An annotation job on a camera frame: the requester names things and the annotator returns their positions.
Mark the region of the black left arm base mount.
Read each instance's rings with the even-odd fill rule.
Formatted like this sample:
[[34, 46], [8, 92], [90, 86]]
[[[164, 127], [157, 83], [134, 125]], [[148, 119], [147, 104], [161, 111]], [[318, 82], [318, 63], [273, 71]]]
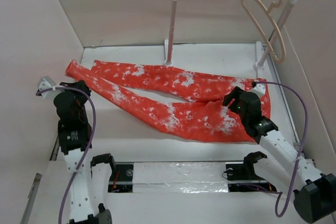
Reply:
[[133, 192], [133, 163], [116, 163], [116, 170], [112, 173], [109, 185], [109, 193], [132, 193]]

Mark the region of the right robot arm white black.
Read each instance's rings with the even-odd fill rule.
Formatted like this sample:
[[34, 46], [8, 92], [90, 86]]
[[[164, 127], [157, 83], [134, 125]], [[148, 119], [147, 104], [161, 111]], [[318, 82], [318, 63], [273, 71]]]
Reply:
[[253, 82], [252, 89], [240, 87], [224, 96], [223, 106], [239, 115], [245, 132], [268, 154], [254, 152], [244, 158], [243, 173], [270, 182], [286, 195], [284, 208], [293, 203], [297, 214], [307, 223], [315, 223], [335, 212], [335, 175], [324, 174], [288, 142], [278, 126], [261, 111], [265, 82]]

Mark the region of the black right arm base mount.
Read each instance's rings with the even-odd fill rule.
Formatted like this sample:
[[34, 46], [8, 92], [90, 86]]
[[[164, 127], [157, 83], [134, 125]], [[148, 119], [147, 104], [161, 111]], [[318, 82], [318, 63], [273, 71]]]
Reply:
[[226, 163], [222, 177], [227, 180], [228, 191], [231, 193], [260, 191], [278, 194], [275, 186], [255, 173], [254, 165], [263, 158], [267, 158], [267, 155], [257, 151], [248, 154], [242, 162]]

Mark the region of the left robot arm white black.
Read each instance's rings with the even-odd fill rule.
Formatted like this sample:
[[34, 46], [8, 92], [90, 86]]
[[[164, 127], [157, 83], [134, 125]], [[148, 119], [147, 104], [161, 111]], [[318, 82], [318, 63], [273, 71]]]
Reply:
[[56, 89], [60, 92], [54, 98], [59, 145], [71, 174], [60, 209], [69, 205], [69, 223], [112, 223], [105, 201], [117, 167], [110, 153], [88, 155], [96, 128], [95, 122], [89, 123], [85, 108], [91, 91], [83, 80], [63, 82]]

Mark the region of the orange white-speckled trousers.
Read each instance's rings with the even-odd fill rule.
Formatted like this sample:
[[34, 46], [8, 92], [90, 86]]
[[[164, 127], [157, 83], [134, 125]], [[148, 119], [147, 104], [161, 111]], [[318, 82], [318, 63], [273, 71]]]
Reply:
[[162, 133], [204, 143], [253, 141], [223, 106], [225, 95], [249, 90], [252, 79], [99, 60], [91, 69], [72, 61], [65, 74]]

